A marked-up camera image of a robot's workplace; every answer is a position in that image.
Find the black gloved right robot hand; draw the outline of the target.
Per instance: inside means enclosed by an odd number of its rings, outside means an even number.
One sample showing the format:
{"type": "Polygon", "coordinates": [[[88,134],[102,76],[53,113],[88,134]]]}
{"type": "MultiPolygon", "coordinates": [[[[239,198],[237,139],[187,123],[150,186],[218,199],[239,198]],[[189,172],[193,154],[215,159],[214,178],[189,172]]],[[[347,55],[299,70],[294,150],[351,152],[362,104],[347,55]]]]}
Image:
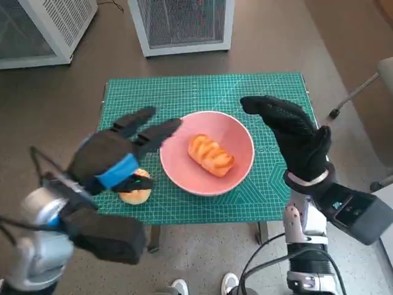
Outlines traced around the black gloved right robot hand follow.
{"type": "Polygon", "coordinates": [[[327,170],[330,127],[316,128],[301,106],[273,96],[245,96],[240,103],[271,128],[289,172],[311,182],[327,170]]]}

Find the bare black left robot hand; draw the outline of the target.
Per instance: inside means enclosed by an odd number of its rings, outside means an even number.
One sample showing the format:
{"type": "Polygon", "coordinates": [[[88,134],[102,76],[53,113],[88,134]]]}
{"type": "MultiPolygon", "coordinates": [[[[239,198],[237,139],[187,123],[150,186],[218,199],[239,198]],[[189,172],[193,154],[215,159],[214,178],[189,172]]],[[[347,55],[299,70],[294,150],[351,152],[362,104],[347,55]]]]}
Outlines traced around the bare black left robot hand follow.
{"type": "Polygon", "coordinates": [[[153,188],[153,181],[138,176],[139,162],[161,147],[181,126],[180,118],[152,125],[136,135],[137,129],[156,113],[155,107],[142,108],[117,119],[110,128],[90,136],[74,154],[67,173],[89,194],[102,191],[131,192],[153,188]]]}

